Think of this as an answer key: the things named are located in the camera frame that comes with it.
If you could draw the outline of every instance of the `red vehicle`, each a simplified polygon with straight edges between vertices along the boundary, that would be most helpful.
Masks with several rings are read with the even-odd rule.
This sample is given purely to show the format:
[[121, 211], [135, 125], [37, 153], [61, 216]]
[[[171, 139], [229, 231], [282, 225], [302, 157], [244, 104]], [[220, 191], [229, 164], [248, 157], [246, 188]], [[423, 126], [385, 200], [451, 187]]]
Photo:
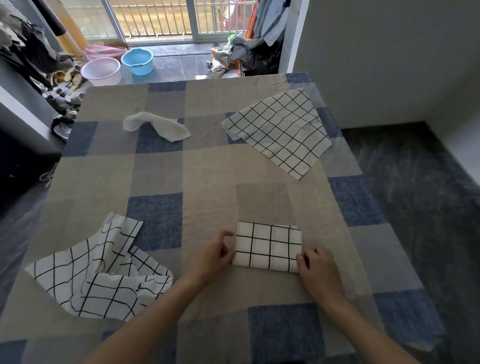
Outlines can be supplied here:
[[254, 4], [253, 0], [229, 0], [227, 4], [222, 4], [218, 9], [220, 30], [247, 30]]

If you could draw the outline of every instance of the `table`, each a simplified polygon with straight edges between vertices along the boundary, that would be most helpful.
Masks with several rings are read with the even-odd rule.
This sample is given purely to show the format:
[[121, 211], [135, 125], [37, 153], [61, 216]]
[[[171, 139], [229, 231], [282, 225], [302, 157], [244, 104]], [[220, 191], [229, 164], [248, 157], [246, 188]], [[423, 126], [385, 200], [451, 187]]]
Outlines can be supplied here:
[[[303, 87], [332, 146], [295, 180], [220, 123], [266, 97]], [[169, 143], [139, 111], [178, 118], [191, 138]], [[89, 89], [57, 167], [22, 268], [0, 319], [10, 363], [73, 363], [118, 329], [116, 320], [63, 311], [23, 268], [91, 236], [108, 212], [143, 220], [134, 244], [182, 276], [200, 245], [239, 219], [298, 225], [322, 244], [349, 299], [401, 343], [429, 349], [445, 333], [342, 132], [307, 73]], [[353, 352], [297, 274], [229, 267], [187, 309], [152, 354], [162, 363], [281, 363]]]

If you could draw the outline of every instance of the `blue plastic basin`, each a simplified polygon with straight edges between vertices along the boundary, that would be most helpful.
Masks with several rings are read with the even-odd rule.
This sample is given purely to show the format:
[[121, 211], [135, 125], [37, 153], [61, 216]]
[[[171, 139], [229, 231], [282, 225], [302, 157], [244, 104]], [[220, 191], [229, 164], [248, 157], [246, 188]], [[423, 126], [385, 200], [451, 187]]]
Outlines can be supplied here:
[[121, 62], [137, 76], [149, 74], [153, 70], [153, 53], [147, 49], [135, 48], [124, 53]]

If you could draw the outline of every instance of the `person's right hand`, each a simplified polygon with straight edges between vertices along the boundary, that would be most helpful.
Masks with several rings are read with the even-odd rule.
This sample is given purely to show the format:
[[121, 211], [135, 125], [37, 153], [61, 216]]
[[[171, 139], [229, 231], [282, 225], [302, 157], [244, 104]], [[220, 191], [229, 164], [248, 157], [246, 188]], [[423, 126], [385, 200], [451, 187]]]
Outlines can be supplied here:
[[300, 277], [313, 299], [328, 310], [347, 302], [342, 278], [332, 253], [324, 247], [297, 255]]

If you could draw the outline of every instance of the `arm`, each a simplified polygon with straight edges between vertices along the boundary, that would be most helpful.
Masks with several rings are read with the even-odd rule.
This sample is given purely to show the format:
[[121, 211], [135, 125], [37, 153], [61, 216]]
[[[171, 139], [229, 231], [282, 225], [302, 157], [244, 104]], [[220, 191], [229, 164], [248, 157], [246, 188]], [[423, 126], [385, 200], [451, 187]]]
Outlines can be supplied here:
[[307, 249], [297, 256], [297, 262], [307, 291], [336, 322], [363, 360], [369, 364], [418, 363], [348, 302], [332, 253], [323, 247]]
[[182, 278], [102, 342], [83, 364], [143, 363], [153, 345], [165, 338], [194, 298], [233, 260], [235, 252], [223, 243], [226, 235], [234, 234], [221, 231]]

